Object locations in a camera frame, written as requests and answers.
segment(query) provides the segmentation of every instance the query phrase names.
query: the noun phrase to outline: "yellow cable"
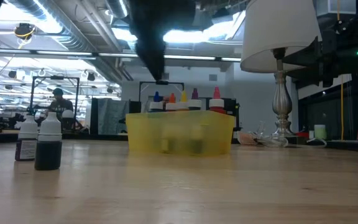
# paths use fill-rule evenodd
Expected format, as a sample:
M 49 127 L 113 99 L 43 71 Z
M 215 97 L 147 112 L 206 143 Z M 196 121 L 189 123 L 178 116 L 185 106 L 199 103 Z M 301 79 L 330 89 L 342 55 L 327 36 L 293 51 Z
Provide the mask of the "yellow cable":
M 337 13 L 336 13 L 336 16 L 337 16 L 337 19 L 338 21 L 341 20 L 341 17 L 339 15 L 339 7 L 341 6 L 341 0 L 336 0 L 336 7 L 337 7 Z
M 16 34 L 16 29 L 15 29 L 14 33 L 15 33 L 16 37 L 25 37 L 25 36 L 31 35 L 34 32 L 34 30 L 35 30 L 35 27 L 29 33 L 19 35 L 19 34 Z
M 345 132 L 345 125 L 344 125 L 344 116 L 343 116 L 343 75 L 342 75 L 342 83 L 341 83 L 341 140 L 344 140 L 344 132 Z

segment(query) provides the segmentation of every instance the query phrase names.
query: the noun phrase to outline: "red bottle cap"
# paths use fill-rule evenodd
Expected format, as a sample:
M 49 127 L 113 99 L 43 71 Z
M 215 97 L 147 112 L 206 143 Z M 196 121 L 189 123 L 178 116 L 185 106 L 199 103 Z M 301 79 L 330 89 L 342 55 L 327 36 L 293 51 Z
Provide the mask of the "red bottle cap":
M 220 99 L 220 98 L 221 98 L 221 92 L 219 91 L 219 87 L 215 87 L 214 99 Z
M 169 103 L 176 103 L 175 94 L 171 93 L 171 97 L 169 98 Z

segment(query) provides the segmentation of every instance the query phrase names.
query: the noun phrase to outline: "yellow plastic container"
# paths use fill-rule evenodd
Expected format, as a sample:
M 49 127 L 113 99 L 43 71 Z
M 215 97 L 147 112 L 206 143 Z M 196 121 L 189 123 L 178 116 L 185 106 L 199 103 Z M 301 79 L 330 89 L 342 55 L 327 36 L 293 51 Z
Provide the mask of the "yellow plastic container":
M 217 156 L 231 148 L 234 117 L 213 111 L 127 114 L 129 150 Z

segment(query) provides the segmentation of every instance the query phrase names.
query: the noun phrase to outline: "workbench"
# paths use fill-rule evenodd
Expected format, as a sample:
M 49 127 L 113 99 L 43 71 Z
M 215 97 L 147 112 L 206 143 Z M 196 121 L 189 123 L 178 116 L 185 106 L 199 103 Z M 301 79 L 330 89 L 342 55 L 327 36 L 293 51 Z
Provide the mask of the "workbench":
M 132 155 L 64 141 L 36 171 L 0 144 L 0 223 L 358 223 L 358 152 L 233 146 L 231 155 Z

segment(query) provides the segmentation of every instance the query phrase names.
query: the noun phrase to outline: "dropper bottle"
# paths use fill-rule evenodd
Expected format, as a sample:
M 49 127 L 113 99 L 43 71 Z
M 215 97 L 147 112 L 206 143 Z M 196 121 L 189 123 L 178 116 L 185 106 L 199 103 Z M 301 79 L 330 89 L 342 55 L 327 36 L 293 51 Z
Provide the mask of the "dropper bottle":
M 149 113 L 163 112 L 163 103 L 158 91 L 155 92 L 153 100 L 154 102 L 150 102 Z
M 177 110 L 177 104 L 175 99 L 175 94 L 171 93 L 171 97 L 169 98 L 169 103 L 165 105 L 165 110 L 167 112 L 169 111 L 176 111 Z
M 56 170 L 62 159 L 62 125 L 55 112 L 49 112 L 41 123 L 35 152 L 36 170 Z
M 188 102 L 189 110 L 201 110 L 202 105 L 203 102 L 198 99 L 197 88 L 194 88 L 191 94 L 191 100 Z
M 27 115 L 26 120 L 20 127 L 20 132 L 16 143 L 16 161 L 33 161 L 35 150 L 37 149 L 38 124 L 34 121 L 34 116 Z
M 186 91 L 183 90 L 180 97 L 180 102 L 177 103 L 177 111 L 188 111 Z
M 215 87 L 214 98 L 209 100 L 209 110 L 226 114 L 226 111 L 224 110 L 224 100 L 221 99 L 219 87 Z

